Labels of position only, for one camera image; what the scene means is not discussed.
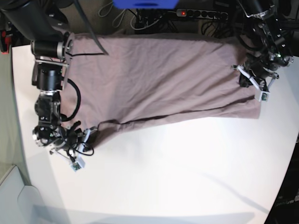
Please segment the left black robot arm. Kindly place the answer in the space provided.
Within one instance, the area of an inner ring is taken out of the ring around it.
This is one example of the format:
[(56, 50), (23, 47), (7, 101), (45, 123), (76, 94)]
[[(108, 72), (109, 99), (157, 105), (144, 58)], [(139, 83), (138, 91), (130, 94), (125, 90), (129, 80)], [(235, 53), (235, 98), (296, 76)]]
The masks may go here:
[(250, 22), (253, 34), (259, 39), (249, 46), (236, 29), (234, 35), (248, 51), (247, 60), (242, 65), (233, 65), (232, 69), (240, 72), (239, 85), (243, 88), (254, 86), (255, 99), (266, 101), (270, 87), (279, 79), (276, 72), (281, 67), (293, 63), (294, 57), (283, 36), (279, 24), (276, 6), (271, 0), (240, 0), (237, 14), (243, 12)]

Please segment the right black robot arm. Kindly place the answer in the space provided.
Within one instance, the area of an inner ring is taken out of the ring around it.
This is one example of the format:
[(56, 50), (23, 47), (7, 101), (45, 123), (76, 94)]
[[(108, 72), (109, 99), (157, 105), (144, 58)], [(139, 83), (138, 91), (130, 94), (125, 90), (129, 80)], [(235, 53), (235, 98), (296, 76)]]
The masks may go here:
[[(95, 127), (81, 130), (80, 121), (71, 127), (63, 127), (77, 115), (81, 104), (78, 86), (68, 78), (68, 69), (74, 57), (72, 48), (74, 34), (68, 31), (68, 20), (61, 7), (74, 5), (87, 26), (94, 41), (97, 37), (77, 0), (3, 0), (1, 12), (16, 29), (31, 42), (31, 51), (35, 57), (32, 85), (39, 90), (35, 103), (38, 125), (32, 135), (35, 143), (66, 159), (73, 170), (85, 166), (82, 156), (91, 156), (93, 147), (88, 143), (97, 131)], [(73, 113), (66, 116), (61, 113), (60, 92), (71, 85), (77, 95)]]

